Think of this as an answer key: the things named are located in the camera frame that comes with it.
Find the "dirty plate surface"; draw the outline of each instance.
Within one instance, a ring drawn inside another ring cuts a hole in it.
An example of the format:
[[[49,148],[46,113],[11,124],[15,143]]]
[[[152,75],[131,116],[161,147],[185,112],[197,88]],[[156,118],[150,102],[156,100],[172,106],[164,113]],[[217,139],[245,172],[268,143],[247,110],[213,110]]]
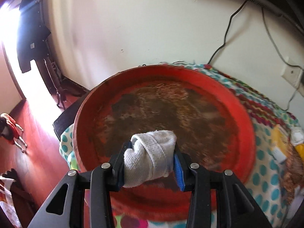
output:
[[[118,153],[133,134],[171,130],[193,162],[232,169],[244,183],[255,159],[251,121],[238,99],[199,72],[176,66],[130,69],[96,87],[81,106],[74,148],[82,171]],[[191,193],[179,191],[173,173],[111,193],[114,207],[150,220],[186,219]],[[215,208],[212,193],[212,208]]]

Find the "blue gripper pad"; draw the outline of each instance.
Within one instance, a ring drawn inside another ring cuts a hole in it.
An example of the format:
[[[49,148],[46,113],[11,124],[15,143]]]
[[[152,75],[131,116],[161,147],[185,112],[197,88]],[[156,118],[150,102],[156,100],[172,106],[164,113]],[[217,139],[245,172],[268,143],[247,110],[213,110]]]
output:
[[[177,185],[179,186],[181,191],[184,191],[185,190],[185,182],[184,182],[183,169],[180,165],[178,156],[176,154],[174,154],[173,170],[174,170]]]

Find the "gray cable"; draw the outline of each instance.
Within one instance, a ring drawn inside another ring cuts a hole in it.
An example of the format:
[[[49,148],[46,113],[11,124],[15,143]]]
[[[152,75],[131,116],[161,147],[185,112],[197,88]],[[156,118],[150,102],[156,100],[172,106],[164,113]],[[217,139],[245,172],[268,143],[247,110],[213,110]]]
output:
[[[281,60],[282,60],[286,65],[288,65],[288,66],[290,66],[290,67],[300,68],[300,69],[302,70],[302,72],[303,72],[304,69],[303,69],[301,66],[299,66],[299,65],[291,65],[291,64],[289,64],[287,61],[285,61],[284,57],[283,57],[282,54],[280,53],[280,51],[279,51],[279,49],[278,49],[276,43],[274,42],[274,40],[273,40],[273,38],[272,38],[272,36],[271,36],[271,34],[270,34],[270,32],[269,32],[268,26],[267,26],[266,21],[265,21],[265,14],[264,14],[264,9],[263,9],[263,8],[262,8],[262,15],[263,15],[263,22],[264,22],[264,26],[265,26],[266,32],[267,32],[267,34],[268,34],[268,37],[269,37],[270,41],[272,42],[274,48],[276,49],[276,51],[277,51],[279,57],[281,58]],[[293,92],[291,98],[289,99],[289,101],[288,101],[288,103],[287,103],[287,108],[286,108],[285,110],[282,109],[283,111],[288,111],[288,110],[289,110],[290,102],[291,102],[291,101],[293,100],[293,98],[295,97],[295,95],[296,95],[296,93],[298,92],[300,86],[301,86],[301,82],[299,83],[298,87],[296,88],[296,90]]]

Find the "white wall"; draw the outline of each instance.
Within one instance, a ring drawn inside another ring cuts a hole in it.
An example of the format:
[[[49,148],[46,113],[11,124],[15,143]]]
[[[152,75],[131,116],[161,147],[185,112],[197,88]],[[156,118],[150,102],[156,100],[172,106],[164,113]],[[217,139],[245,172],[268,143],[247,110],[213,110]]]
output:
[[[7,68],[0,40],[0,114],[10,113],[21,97]]]
[[[222,44],[231,14],[244,0],[48,0],[49,27],[64,74],[93,88],[118,71],[162,61],[207,63]],[[304,62],[303,38],[266,13],[284,57]],[[264,29],[261,10],[247,3],[235,16],[228,45],[214,66],[285,108],[294,89]],[[290,111],[304,126],[304,98]]]

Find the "teal polka dot blanket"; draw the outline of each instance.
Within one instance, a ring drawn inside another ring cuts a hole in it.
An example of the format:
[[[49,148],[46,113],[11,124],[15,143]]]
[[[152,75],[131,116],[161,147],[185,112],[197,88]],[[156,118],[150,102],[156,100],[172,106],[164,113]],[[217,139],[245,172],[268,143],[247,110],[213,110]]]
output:
[[[276,124],[289,129],[293,126],[299,126],[298,120],[252,87],[212,68],[210,65],[196,65],[184,62],[174,63],[173,65],[183,66],[210,76],[233,92],[244,105],[251,118],[256,141],[256,162],[245,186],[272,226],[281,227],[287,212],[286,191],[280,184],[284,175],[285,164],[277,164],[275,162],[270,150],[270,135]],[[61,135],[59,151],[71,169],[79,170],[73,151],[72,131],[73,125]],[[115,211],[114,214],[117,228],[184,228],[186,225],[186,220],[153,222],[131,218]],[[216,211],[212,212],[211,221],[211,227],[215,228]]]

